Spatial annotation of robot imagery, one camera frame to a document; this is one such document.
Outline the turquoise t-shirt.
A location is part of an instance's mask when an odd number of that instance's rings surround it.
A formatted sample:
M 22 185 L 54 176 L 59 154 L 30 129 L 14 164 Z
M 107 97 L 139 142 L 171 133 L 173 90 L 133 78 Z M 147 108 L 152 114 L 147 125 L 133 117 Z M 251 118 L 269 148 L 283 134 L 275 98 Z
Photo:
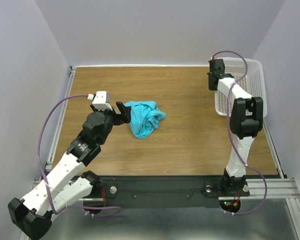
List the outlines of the turquoise t-shirt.
M 131 107 L 129 126 L 137 139 L 147 138 L 159 128 L 159 122 L 167 116 L 158 108 L 155 101 L 129 101 L 124 105 Z

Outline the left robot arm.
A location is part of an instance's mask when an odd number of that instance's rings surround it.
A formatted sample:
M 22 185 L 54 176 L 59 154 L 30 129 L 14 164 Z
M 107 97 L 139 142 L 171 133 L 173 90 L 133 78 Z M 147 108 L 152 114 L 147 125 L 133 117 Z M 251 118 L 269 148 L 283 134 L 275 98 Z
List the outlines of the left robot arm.
M 31 240 L 41 239 L 51 228 L 53 218 L 72 207 L 85 196 L 101 193 L 101 178 L 92 171 L 84 172 L 71 186 L 67 183 L 101 152 L 114 126 L 131 121 L 130 106 L 118 101 L 119 113 L 106 101 L 91 104 L 82 130 L 71 142 L 58 164 L 42 181 L 22 198 L 8 204 L 11 221 Z

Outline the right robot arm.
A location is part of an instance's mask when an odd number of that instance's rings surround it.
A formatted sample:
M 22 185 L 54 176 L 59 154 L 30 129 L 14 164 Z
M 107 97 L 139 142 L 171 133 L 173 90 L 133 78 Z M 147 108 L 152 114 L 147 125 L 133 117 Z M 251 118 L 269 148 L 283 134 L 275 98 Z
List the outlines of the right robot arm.
M 233 75 L 226 73 L 221 58 L 209 61 L 208 88 L 227 97 L 227 130 L 232 149 L 220 190 L 225 195 L 232 195 L 245 186 L 250 148 L 263 128 L 264 101 L 246 92 Z

